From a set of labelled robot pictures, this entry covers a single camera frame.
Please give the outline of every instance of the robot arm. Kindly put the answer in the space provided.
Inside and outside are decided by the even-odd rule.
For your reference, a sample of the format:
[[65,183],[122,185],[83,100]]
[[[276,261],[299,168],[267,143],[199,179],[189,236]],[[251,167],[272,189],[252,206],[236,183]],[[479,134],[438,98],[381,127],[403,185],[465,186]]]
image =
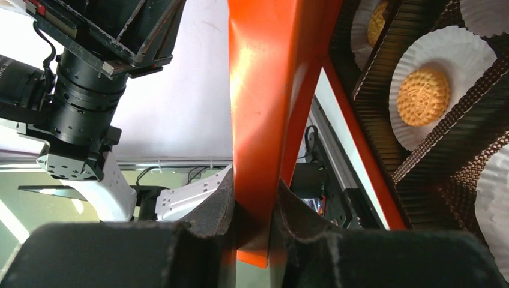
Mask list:
[[128,221],[136,192],[112,154],[111,126],[128,78],[172,59],[185,0],[24,0],[41,31],[61,43],[56,76],[0,55],[0,123],[44,142],[37,163],[80,191],[103,221]]

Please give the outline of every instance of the embossed biscuit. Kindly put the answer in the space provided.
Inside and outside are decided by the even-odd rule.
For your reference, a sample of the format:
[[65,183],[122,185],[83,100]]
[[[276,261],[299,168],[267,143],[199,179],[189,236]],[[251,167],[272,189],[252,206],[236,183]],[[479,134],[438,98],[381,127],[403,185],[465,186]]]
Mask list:
[[380,33],[385,25],[384,10],[387,6],[387,1],[382,1],[378,4],[369,19],[367,26],[367,41],[371,47],[375,46],[376,40],[380,37]]
[[444,74],[431,68],[410,73],[403,81],[397,98],[397,110],[410,126],[427,125],[444,114],[451,91]]

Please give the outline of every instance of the white bracket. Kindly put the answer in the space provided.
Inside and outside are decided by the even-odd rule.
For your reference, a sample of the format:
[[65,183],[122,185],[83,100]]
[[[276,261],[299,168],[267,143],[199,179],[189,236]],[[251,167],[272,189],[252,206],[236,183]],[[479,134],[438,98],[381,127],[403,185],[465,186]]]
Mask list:
[[106,159],[103,180],[60,182],[81,193],[95,208],[101,221],[129,221],[136,206],[136,190],[125,180],[113,153],[105,152],[103,155]]
[[203,180],[181,188],[161,191],[161,195],[159,195],[155,204],[158,221],[177,221],[191,212],[215,192],[231,168],[232,165],[230,164],[227,168]]

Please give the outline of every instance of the round biscuit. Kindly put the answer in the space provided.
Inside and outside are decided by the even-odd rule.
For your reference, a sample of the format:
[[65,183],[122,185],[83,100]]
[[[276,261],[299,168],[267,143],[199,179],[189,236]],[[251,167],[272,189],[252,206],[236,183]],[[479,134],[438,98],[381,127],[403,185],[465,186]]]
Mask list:
[[371,18],[369,19],[369,24],[367,27],[367,41],[371,47],[375,46],[376,40],[378,40],[378,37],[380,37],[380,33],[384,28],[384,10],[387,6],[387,3],[387,1],[380,2],[376,6],[373,14],[371,15]]
[[444,114],[450,95],[444,74],[431,68],[417,69],[407,76],[399,89],[397,110],[406,124],[424,126]]

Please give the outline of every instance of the orange metal bar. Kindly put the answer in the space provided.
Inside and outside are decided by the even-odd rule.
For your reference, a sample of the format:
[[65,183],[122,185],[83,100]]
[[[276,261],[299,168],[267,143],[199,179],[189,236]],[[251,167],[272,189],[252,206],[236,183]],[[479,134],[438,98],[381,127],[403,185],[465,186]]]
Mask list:
[[401,215],[394,203],[393,197],[387,188],[385,179],[380,172],[380,168],[376,164],[375,157],[371,152],[366,138],[362,132],[362,129],[357,121],[357,118],[352,110],[350,101],[346,97],[339,78],[337,77],[336,71],[332,65],[330,58],[324,58],[322,63],[329,83],[336,96],[341,113],[345,117],[346,124],[352,137],[354,138],[354,144],[361,156],[361,161],[366,168],[367,176],[369,177],[373,189],[375,190],[376,197],[382,212],[385,215],[390,230],[405,230],[406,227],[403,224]]
[[316,84],[322,69],[322,58],[328,57],[329,43],[336,25],[343,1],[307,1],[307,19],[302,23],[300,40],[307,43],[298,47],[297,69],[295,78],[302,81],[293,105],[292,114],[288,123],[288,136],[286,138],[285,154],[283,157],[283,170],[281,177],[286,185],[290,186],[294,175],[295,163],[306,126],[309,110],[315,95]]
[[267,265],[279,179],[291,180],[319,57],[341,3],[229,0],[234,185],[242,217],[239,260]]

